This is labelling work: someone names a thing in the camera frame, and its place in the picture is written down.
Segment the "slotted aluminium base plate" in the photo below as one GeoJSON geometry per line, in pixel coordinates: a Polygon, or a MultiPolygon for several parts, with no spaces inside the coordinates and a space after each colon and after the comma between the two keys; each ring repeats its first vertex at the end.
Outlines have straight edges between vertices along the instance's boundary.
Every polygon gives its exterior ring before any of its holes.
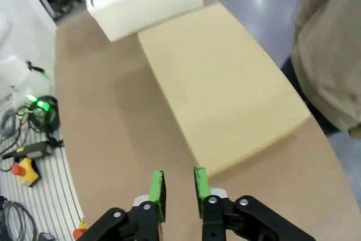
{"type": "Polygon", "coordinates": [[[83,218],[74,188],[65,147],[56,148],[51,156],[36,161],[41,179],[26,187],[7,169],[12,160],[0,161],[0,195],[21,203],[33,217],[26,219],[25,241],[31,241],[33,230],[49,233],[56,241],[74,241],[73,231],[83,218]]]}

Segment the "red emergency stop button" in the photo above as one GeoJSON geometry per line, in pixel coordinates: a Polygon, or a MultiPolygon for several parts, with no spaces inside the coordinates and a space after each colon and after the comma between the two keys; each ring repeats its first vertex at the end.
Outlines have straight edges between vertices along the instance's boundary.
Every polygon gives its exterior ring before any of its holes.
{"type": "Polygon", "coordinates": [[[88,226],[85,222],[85,219],[82,218],[80,220],[80,224],[78,225],[78,227],[75,228],[73,231],[74,240],[77,240],[79,237],[81,237],[87,230],[88,230],[88,226]]]}

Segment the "yellow emergency stop button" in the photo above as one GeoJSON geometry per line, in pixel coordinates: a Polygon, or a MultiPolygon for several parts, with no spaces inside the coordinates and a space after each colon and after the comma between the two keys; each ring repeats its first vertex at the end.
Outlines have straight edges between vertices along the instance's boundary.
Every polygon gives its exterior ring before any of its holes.
{"type": "Polygon", "coordinates": [[[17,176],[19,183],[26,187],[33,187],[41,178],[34,160],[28,157],[14,164],[11,172],[17,176]]]}

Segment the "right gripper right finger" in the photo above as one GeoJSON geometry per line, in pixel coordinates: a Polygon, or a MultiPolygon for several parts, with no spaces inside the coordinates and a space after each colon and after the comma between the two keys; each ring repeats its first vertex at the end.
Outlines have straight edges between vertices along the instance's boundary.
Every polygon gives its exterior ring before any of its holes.
{"type": "Polygon", "coordinates": [[[250,195],[232,201],[224,189],[212,189],[205,168],[193,169],[202,220],[202,241],[227,241],[226,231],[246,241],[315,241],[250,195]]]}

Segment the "person in beige sweater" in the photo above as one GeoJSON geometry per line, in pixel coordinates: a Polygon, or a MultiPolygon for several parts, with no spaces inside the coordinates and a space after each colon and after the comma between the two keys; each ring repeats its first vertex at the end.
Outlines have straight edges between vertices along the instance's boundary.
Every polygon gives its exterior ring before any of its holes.
{"type": "Polygon", "coordinates": [[[361,140],[361,0],[301,0],[281,70],[325,135],[361,140]]]}

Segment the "black handheld controller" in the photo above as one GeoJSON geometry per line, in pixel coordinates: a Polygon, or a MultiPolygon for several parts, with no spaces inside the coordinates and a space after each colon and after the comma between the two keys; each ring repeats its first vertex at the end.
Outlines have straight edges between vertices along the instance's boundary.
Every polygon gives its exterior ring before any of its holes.
{"type": "Polygon", "coordinates": [[[50,142],[48,141],[32,143],[30,145],[18,148],[15,151],[3,155],[2,159],[6,160],[13,158],[14,160],[20,160],[26,157],[31,159],[37,159],[40,157],[52,155],[54,149],[62,146],[62,141],[53,142],[52,145],[50,145],[50,142]]]}

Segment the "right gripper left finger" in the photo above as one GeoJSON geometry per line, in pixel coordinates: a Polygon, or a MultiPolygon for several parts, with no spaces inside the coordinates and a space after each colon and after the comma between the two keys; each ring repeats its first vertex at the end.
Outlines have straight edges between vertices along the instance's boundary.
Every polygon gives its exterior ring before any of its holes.
{"type": "Polygon", "coordinates": [[[149,194],[134,199],[129,211],[107,210],[84,233],[84,241],[161,241],[166,218],[164,172],[153,172],[149,194]]]}

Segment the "black power adapter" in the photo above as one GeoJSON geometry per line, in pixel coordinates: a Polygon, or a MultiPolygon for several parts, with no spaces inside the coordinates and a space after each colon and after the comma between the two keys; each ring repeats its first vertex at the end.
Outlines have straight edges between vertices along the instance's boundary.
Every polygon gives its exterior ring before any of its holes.
{"type": "Polygon", "coordinates": [[[56,238],[50,233],[41,232],[38,235],[37,241],[57,241],[56,238]]]}

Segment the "tan cardboard shoe box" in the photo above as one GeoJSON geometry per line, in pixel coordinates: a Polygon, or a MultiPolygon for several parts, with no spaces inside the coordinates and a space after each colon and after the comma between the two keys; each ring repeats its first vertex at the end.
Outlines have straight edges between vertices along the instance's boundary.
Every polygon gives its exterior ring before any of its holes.
{"type": "Polygon", "coordinates": [[[220,3],[138,37],[190,151],[208,176],[263,151],[310,117],[276,63],[220,3]]]}

